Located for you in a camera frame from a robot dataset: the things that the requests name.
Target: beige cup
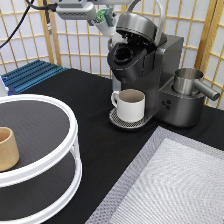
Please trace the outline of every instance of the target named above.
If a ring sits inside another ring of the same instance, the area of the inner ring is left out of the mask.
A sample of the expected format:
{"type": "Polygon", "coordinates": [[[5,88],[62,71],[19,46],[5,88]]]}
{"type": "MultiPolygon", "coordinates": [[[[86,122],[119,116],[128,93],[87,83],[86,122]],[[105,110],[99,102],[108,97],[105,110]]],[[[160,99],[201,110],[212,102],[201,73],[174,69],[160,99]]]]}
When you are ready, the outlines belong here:
{"type": "Polygon", "coordinates": [[[19,161],[19,151],[13,131],[0,127],[0,172],[6,171],[19,161]]]}

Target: cable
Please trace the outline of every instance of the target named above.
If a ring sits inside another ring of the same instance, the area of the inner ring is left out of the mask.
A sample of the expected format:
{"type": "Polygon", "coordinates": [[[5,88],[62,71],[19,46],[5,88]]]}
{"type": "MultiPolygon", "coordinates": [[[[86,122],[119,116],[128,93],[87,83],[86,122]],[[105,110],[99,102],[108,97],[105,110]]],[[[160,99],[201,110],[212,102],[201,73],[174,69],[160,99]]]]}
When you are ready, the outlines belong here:
{"type": "Polygon", "coordinates": [[[52,12],[56,12],[56,8],[58,6],[57,3],[49,4],[47,6],[35,6],[29,0],[26,0],[26,2],[30,7],[32,7],[33,9],[36,9],[36,10],[51,10],[52,12]]]}
{"type": "Polygon", "coordinates": [[[19,29],[19,27],[21,26],[22,22],[24,21],[24,19],[25,19],[25,17],[26,17],[26,15],[27,15],[27,13],[28,13],[29,10],[30,10],[30,6],[28,6],[26,8],[26,11],[24,12],[23,17],[21,18],[19,24],[17,25],[17,27],[15,28],[15,30],[12,32],[12,34],[10,35],[10,37],[8,38],[8,40],[0,46],[0,49],[3,48],[12,39],[12,37],[14,36],[14,34],[16,33],[16,31],[19,29]]]}
{"type": "Polygon", "coordinates": [[[0,46],[0,49],[3,48],[12,39],[12,37],[14,36],[14,34],[17,32],[17,30],[19,29],[19,27],[23,23],[26,15],[27,15],[27,13],[28,13],[28,11],[30,10],[31,7],[34,8],[34,9],[37,9],[37,10],[51,10],[52,12],[55,12],[56,11],[56,8],[58,6],[58,4],[50,4],[50,5],[47,5],[47,6],[37,7],[37,6],[34,6],[33,5],[34,0],[31,0],[31,2],[29,2],[28,0],[26,0],[26,2],[28,4],[28,7],[26,8],[26,11],[24,12],[23,17],[21,18],[19,24],[17,25],[17,27],[15,28],[15,30],[12,32],[12,34],[10,35],[10,37],[8,38],[8,40],[0,46]]]}
{"type": "Polygon", "coordinates": [[[35,6],[33,5],[33,2],[29,2],[29,0],[26,0],[26,3],[31,7],[31,8],[34,8],[36,10],[48,10],[48,7],[47,6],[35,6]]]}

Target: black table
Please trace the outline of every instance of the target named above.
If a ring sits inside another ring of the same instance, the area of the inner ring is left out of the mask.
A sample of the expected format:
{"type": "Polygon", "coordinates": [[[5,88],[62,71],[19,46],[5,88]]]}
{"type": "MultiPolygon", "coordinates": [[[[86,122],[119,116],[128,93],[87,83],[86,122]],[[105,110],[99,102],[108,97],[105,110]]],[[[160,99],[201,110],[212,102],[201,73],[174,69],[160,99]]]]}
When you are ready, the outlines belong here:
{"type": "Polygon", "coordinates": [[[204,107],[200,123],[178,129],[152,121],[137,132],[124,132],[109,121],[112,82],[67,70],[24,92],[57,98],[71,107],[79,124],[83,162],[81,185],[71,202],[47,224],[83,224],[101,203],[158,126],[224,150],[224,111],[204,107]]]}

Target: white mug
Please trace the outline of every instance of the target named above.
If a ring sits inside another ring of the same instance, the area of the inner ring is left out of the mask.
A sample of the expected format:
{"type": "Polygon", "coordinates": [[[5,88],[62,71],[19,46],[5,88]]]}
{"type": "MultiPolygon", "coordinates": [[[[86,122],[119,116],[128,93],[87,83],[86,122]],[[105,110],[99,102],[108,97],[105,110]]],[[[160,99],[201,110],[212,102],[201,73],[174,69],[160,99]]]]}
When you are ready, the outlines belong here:
{"type": "Polygon", "coordinates": [[[111,96],[111,101],[117,108],[117,116],[122,121],[134,123],[144,117],[145,95],[138,90],[127,89],[122,92],[114,91],[111,96]]]}

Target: gray mesh mat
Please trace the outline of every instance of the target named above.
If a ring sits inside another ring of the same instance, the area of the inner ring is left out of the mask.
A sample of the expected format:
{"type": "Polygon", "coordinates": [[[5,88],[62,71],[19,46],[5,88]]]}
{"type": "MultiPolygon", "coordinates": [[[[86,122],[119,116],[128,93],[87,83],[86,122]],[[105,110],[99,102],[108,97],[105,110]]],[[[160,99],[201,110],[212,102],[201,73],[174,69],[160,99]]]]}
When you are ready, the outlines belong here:
{"type": "Polygon", "coordinates": [[[224,161],[165,139],[110,224],[224,221],[224,161]]]}
{"type": "Polygon", "coordinates": [[[75,160],[68,153],[41,175],[0,188],[0,222],[24,218],[47,208],[65,193],[74,175],[75,160]]]}
{"type": "Polygon", "coordinates": [[[11,128],[15,134],[20,160],[13,170],[51,153],[67,136],[70,123],[59,107],[28,100],[0,104],[0,127],[11,128]]]}
{"type": "Polygon", "coordinates": [[[128,166],[126,171],[122,174],[86,224],[109,223],[112,215],[165,138],[224,160],[224,153],[222,151],[159,127],[133,162],[128,166]]]}

